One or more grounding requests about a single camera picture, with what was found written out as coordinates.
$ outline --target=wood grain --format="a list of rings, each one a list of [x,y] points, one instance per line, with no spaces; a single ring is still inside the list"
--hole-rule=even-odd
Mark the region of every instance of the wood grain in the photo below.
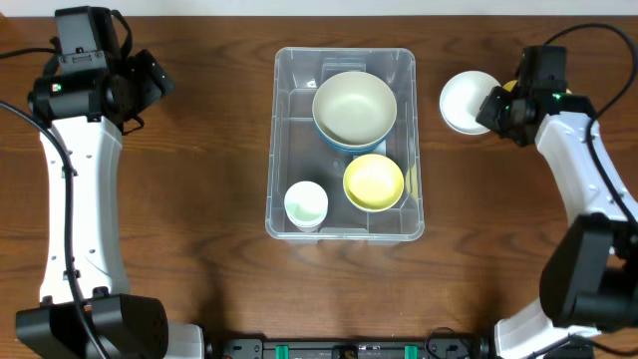
[[[269,338],[423,337],[438,326],[476,330],[538,293],[566,216],[533,148],[450,130],[439,92],[454,74],[512,78],[524,46],[573,24],[607,21],[638,39],[636,18],[130,18],[134,51],[150,49],[177,91],[125,138],[119,216],[133,293],[173,320],[217,335]],[[53,19],[6,19],[0,52],[47,46]],[[574,33],[569,87],[601,106],[629,72],[613,35]],[[405,47],[418,62],[426,232],[414,242],[295,246],[264,229],[273,63],[285,46]],[[46,55],[0,64],[0,99],[26,108]],[[638,87],[602,119],[611,158],[638,190]],[[44,156],[26,123],[0,112],[0,357],[32,358],[14,316],[37,305],[47,256]],[[630,347],[636,331],[604,337]]]

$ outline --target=gray plastic bin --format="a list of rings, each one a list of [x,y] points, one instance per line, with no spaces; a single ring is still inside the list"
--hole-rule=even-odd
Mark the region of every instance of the gray plastic bin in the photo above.
[[[353,156],[326,144],[312,119],[312,100],[319,86],[345,71],[377,76],[397,98],[397,121],[377,152],[383,154],[385,145],[385,155],[401,168],[406,188],[397,204],[383,212],[364,212],[348,200],[343,191],[343,173]],[[300,242],[367,239],[394,243],[415,240],[423,234],[416,62],[410,51],[281,49],[275,57],[273,98],[266,200],[266,230],[272,237]],[[301,180],[315,181],[328,193],[328,216],[318,232],[301,232],[286,216],[286,191]]]

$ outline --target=green strip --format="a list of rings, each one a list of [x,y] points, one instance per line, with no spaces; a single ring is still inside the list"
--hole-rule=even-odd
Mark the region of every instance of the green strip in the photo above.
[[[419,348],[414,345],[406,345],[406,359],[419,359]]]
[[[288,359],[288,346],[287,345],[277,345],[275,347],[275,359]]]

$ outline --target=wooden table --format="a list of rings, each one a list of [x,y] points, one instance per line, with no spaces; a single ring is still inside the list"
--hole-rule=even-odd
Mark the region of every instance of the wooden table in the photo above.
[[[438,326],[487,328],[538,294],[566,216],[533,147],[463,136],[439,115],[445,82],[465,70],[512,79],[523,47],[570,25],[608,21],[638,40],[636,18],[129,18],[134,52],[150,49],[177,90],[125,138],[118,178],[122,253],[134,294],[172,320],[219,336],[423,337]],[[53,19],[6,19],[0,52],[47,46]],[[569,88],[597,107],[629,72],[625,46],[574,33]],[[264,209],[273,59],[285,46],[405,47],[417,57],[426,232],[414,242],[289,245]],[[0,63],[0,99],[26,109],[47,55]],[[601,120],[606,148],[638,191],[638,86]],[[0,357],[31,358],[14,316],[38,305],[48,242],[48,187],[38,135],[0,112]],[[638,332],[601,340],[631,347]]]

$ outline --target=white wall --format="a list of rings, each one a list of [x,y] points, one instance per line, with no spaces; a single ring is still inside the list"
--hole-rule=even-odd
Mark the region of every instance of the white wall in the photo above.
[[[0,0],[5,16],[104,6],[134,15],[638,15],[638,0]]]

